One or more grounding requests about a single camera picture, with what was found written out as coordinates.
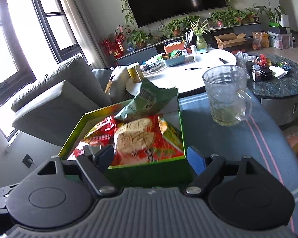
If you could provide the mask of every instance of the metal screw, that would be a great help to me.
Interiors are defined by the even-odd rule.
[[[103,186],[99,189],[99,192],[102,194],[111,194],[115,192],[115,188],[112,186]]]
[[[200,194],[201,192],[202,192],[201,188],[197,186],[191,186],[186,189],[186,193],[190,195]]]

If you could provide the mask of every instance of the black pen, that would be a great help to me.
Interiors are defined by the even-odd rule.
[[[219,58],[219,60],[220,60],[222,63],[228,63],[228,61],[225,61],[225,60],[222,59],[222,58]]]
[[[197,69],[202,69],[202,68],[189,68],[189,69],[186,69],[186,71],[197,70]]]

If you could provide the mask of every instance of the red decoration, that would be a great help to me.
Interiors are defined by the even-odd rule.
[[[108,53],[114,54],[115,58],[120,58],[124,55],[122,43],[126,40],[126,35],[124,34],[126,29],[122,26],[117,26],[115,33],[108,38],[102,38],[99,46],[105,47]]]
[[[123,55],[124,55],[124,52],[121,51],[119,47],[116,47],[114,50],[114,57],[117,59],[122,57]]]

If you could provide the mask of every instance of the mug handle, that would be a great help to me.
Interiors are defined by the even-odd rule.
[[[237,95],[243,99],[245,101],[245,115],[240,115],[240,116],[237,116],[237,120],[239,121],[244,121],[246,120],[252,113],[252,108],[253,108],[253,105],[252,105],[252,99],[251,97],[243,90],[238,90],[237,91]]]

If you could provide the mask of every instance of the round white table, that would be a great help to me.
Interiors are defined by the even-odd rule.
[[[195,62],[193,55],[187,55],[183,64],[170,67],[162,72],[146,77],[154,85],[160,88],[177,87],[179,94],[191,95],[191,91],[203,88],[204,81],[202,75],[209,69],[224,65],[219,58],[226,60],[228,65],[236,65],[235,56],[225,50],[209,49],[207,53],[200,54],[200,62]],[[201,68],[196,70],[186,70],[188,68]],[[126,83],[126,90],[135,96],[140,90],[141,83],[134,84],[131,78]]]

